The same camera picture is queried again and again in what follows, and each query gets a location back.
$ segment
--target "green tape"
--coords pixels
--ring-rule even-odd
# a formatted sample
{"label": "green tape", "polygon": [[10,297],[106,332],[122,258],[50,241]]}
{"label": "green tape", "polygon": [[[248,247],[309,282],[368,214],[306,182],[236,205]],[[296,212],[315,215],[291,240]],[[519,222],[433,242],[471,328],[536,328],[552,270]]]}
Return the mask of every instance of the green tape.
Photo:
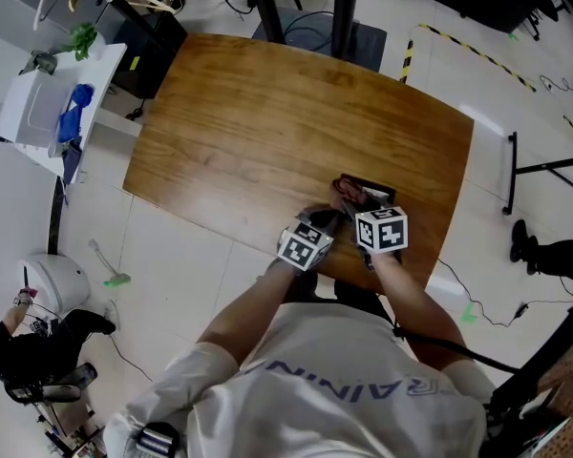
{"label": "green tape", "polygon": [[473,324],[478,320],[478,317],[471,315],[471,311],[473,310],[473,308],[474,308],[474,303],[469,302],[465,307],[465,311],[462,313],[462,316],[460,316],[460,321],[462,323]]}

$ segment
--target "forearm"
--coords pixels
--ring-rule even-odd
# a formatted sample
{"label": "forearm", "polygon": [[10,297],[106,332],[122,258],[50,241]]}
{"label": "forearm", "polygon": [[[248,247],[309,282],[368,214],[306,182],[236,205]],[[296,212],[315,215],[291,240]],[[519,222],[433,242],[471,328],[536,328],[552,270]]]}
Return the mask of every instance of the forearm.
{"label": "forearm", "polygon": [[[450,315],[418,285],[393,256],[371,255],[373,266],[399,324],[407,331],[465,345]],[[421,362],[437,369],[466,359],[438,346],[408,341]]]}
{"label": "forearm", "polygon": [[274,264],[212,320],[198,343],[217,344],[242,364],[267,331],[296,273],[288,263]]}
{"label": "forearm", "polygon": [[19,325],[23,322],[29,308],[29,305],[22,303],[9,309],[9,312],[7,312],[7,315],[4,317],[2,322],[7,327],[7,330],[11,335],[14,334]]}

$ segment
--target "table top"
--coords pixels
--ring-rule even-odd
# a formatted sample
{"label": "table top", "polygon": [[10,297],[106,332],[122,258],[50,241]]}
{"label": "table top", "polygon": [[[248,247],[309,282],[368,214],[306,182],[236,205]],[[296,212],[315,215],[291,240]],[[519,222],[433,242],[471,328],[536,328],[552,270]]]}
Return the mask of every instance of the table top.
{"label": "table top", "polygon": [[[73,86],[81,83],[94,87],[92,101],[83,109],[80,119],[80,147],[83,151],[96,122],[97,111],[104,100],[104,95],[106,95],[106,91],[126,49],[127,46],[125,44],[110,44],[104,48],[99,59],[89,58],[82,61],[74,59],[74,52],[61,52],[55,55],[57,67],[53,72],[53,76],[72,82]],[[61,156],[49,157],[47,148],[25,144],[14,144],[14,146],[24,155],[59,177],[64,176],[64,163]]]}
{"label": "table top", "polygon": [[[473,121],[387,76],[263,41],[191,34],[147,115],[124,188],[270,254],[342,173],[396,189],[423,286],[447,234]],[[343,229],[319,272],[381,291]]]}

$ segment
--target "white desk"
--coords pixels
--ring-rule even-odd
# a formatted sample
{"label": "white desk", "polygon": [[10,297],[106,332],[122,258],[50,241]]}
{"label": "white desk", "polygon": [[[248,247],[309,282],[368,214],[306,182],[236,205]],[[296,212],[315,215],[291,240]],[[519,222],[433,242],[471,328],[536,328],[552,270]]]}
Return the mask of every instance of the white desk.
{"label": "white desk", "polygon": [[[142,129],[140,124],[101,108],[106,91],[111,84],[111,80],[125,53],[125,49],[125,44],[111,44],[106,46],[102,57],[98,60],[85,59],[83,61],[76,61],[73,52],[61,52],[55,56],[57,58],[57,67],[55,68],[53,76],[63,78],[75,84],[87,84],[94,87],[92,102],[83,109],[80,121],[80,149],[83,155],[85,155],[85,145],[89,141],[89,136],[96,122],[136,137],[139,136],[140,130]],[[14,147],[59,177],[64,176],[64,163],[62,158],[49,157],[47,148],[27,146],[24,144],[14,144]],[[78,173],[77,168],[72,183],[76,183]]]}

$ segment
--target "person in black clothes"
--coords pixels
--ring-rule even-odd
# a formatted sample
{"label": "person in black clothes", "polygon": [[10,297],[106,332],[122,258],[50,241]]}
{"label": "person in black clothes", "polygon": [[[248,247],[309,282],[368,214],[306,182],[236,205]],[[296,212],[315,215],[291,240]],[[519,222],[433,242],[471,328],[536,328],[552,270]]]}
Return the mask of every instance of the person in black clothes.
{"label": "person in black clothes", "polygon": [[573,281],[573,239],[540,245],[535,236],[528,235],[522,219],[512,229],[509,259],[511,262],[525,261],[529,275],[543,273]]}
{"label": "person in black clothes", "polygon": [[65,377],[76,368],[78,354],[90,334],[112,334],[113,323],[93,312],[73,310],[49,336],[12,335],[33,304],[36,291],[24,288],[14,307],[0,322],[0,380],[8,384],[30,385]]}

